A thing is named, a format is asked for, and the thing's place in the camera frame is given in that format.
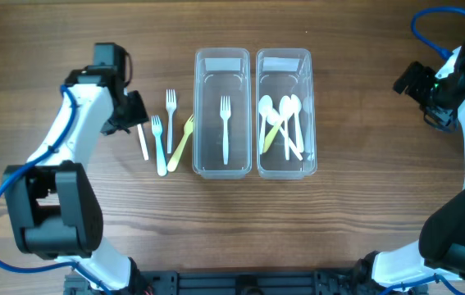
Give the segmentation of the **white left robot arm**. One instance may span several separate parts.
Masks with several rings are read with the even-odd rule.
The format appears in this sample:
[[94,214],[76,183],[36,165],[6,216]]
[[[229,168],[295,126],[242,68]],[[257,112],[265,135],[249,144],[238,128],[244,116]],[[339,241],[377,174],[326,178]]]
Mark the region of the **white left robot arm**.
[[17,247],[44,260],[69,262],[92,288],[142,294],[135,262],[103,236],[103,214],[86,175],[98,133],[115,107],[106,87],[64,88],[62,106],[33,166],[10,165],[2,179]]

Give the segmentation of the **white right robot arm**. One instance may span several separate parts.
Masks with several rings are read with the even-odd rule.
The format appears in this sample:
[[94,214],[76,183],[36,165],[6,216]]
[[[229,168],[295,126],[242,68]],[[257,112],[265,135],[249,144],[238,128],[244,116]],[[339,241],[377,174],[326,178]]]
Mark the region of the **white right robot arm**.
[[458,121],[463,133],[463,189],[428,218],[417,241],[360,260],[353,281],[383,293],[438,281],[465,281],[465,66],[449,60],[434,71],[415,61],[393,89],[406,93],[431,116],[448,115]]

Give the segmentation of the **white plastic spoon slanted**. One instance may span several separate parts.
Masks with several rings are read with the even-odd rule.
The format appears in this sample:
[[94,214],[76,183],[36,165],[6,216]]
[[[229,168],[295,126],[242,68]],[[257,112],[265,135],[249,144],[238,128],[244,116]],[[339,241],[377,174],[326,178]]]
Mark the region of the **white plastic spoon slanted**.
[[259,134],[259,154],[263,154],[263,147],[265,141],[266,122],[267,116],[272,110],[272,99],[269,95],[264,95],[258,102],[258,111],[262,117]]

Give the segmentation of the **yellow plastic spoon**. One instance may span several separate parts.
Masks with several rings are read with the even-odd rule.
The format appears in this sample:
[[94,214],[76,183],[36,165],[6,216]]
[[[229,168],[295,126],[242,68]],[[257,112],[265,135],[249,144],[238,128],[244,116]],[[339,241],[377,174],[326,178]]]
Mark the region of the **yellow plastic spoon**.
[[264,139],[262,152],[267,152],[268,151],[268,149],[271,146],[274,138],[276,137],[276,134],[278,133],[278,130],[281,127],[281,124],[283,123],[283,120],[281,118],[267,119],[267,122],[272,124],[272,129],[269,131],[269,133],[266,135],[266,137]]

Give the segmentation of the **white plastic spoon wide handle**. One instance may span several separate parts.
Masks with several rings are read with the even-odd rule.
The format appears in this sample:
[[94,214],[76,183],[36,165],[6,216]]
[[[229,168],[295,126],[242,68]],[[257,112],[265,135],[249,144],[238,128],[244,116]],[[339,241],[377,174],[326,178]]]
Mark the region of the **white plastic spoon wide handle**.
[[304,151],[304,144],[303,144],[303,135],[301,130],[301,124],[299,119],[299,113],[302,110],[302,103],[299,97],[295,94],[291,95],[291,102],[294,106],[294,127],[295,127],[295,136],[296,136],[296,147],[299,152]]

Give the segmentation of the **light blue plastic fork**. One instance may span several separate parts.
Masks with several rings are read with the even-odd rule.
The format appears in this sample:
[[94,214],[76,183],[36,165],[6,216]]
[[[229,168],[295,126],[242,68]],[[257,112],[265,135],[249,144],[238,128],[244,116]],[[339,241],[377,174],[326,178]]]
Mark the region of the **light blue plastic fork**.
[[162,148],[162,122],[159,116],[154,115],[151,117],[152,121],[152,132],[155,138],[156,144],[156,161],[157,161],[157,173],[159,176],[165,176],[167,174],[166,158]]

